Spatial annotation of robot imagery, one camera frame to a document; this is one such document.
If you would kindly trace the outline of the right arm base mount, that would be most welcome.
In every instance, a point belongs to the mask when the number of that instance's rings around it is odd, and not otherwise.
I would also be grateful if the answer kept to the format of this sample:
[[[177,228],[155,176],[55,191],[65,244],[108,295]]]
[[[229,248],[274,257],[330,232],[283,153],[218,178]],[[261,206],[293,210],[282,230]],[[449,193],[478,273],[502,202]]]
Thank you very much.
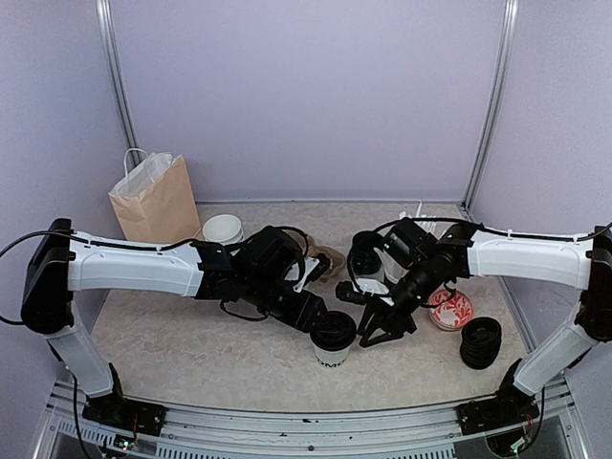
[[[514,373],[520,363],[518,359],[510,366],[491,398],[459,404],[455,408],[463,435],[511,426],[540,415],[535,396],[514,386]]]

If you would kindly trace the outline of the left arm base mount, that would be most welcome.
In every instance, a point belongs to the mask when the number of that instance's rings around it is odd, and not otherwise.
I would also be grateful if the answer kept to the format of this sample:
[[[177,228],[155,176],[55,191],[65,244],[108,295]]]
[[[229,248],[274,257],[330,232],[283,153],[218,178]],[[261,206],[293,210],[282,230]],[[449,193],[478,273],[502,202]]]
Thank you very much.
[[[167,408],[161,404],[128,399],[123,395],[120,378],[112,363],[112,391],[101,397],[86,397],[82,416],[101,425],[129,430],[133,434],[161,435]]]

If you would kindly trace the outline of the stack of black cup lids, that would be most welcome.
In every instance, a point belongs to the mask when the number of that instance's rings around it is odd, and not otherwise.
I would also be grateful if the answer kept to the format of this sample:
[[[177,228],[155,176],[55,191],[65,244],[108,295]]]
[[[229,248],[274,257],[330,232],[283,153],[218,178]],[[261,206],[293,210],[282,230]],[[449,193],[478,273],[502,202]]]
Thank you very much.
[[[476,317],[461,330],[460,357],[474,370],[488,368],[496,360],[502,342],[500,323],[492,317]]]

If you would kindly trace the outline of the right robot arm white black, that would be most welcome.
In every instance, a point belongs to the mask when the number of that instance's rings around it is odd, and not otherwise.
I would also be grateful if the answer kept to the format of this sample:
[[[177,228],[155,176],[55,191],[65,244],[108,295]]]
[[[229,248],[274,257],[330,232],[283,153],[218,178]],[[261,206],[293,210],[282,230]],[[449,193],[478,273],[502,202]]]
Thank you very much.
[[[536,415],[534,396],[592,348],[611,340],[611,228],[549,235],[489,229],[447,219],[435,237],[420,218],[388,223],[378,236],[405,275],[386,293],[366,293],[358,333],[363,348],[413,333],[413,312],[442,285],[473,276],[517,277],[567,285],[580,291],[573,313],[505,375],[495,395],[483,401],[490,417],[511,423],[520,413]]]

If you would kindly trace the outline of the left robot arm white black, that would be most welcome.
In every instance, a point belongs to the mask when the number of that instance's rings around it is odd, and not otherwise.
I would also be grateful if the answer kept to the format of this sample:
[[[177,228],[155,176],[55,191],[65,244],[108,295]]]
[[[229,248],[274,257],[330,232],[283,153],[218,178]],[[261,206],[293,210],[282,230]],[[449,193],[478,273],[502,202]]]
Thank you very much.
[[[258,320],[272,317],[309,333],[329,313],[305,286],[322,269],[289,227],[267,226],[243,242],[187,239],[170,245],[126,242],[75,231],[59,218],[40,238],[26,273],[17,326],[46,338],[94,407],[116,426],[134,415],[113,365],[103,359],[74,306],[76,292],[126,290],[252,305]]]

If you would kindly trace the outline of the brown cardboard cup carrier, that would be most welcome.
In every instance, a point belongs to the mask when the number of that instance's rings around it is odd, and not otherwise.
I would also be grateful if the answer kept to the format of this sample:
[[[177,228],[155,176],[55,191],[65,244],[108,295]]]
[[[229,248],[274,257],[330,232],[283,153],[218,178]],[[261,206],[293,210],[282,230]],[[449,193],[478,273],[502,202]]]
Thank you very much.
[[[317,258],[319,263],[309,274],[309,282],[326,283],[336,278],[345,267],[345,256],[329,246],[319,245],[311,235],[298,236],[296,239],[305,258]]]

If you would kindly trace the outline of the stack of white paper cups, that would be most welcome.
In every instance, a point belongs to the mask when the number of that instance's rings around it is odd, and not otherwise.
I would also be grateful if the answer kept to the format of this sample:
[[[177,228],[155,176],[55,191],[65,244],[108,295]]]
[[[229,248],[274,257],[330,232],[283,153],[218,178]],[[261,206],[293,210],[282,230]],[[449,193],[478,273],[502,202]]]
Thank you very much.
[[[202,232],[207,242],[222,245],[234,244],[244,240],[242,222],[232,214],[219,214],[209,218],[204,223]]]

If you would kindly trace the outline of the brown paper bag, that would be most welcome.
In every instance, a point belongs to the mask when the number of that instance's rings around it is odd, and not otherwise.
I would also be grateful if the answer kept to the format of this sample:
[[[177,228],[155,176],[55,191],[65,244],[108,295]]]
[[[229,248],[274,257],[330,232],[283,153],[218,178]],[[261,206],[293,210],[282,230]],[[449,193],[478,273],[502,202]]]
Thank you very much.
[[[171,244],[200,235],[201,224],[184,156],[150,153],[109,191],[128,241]]]

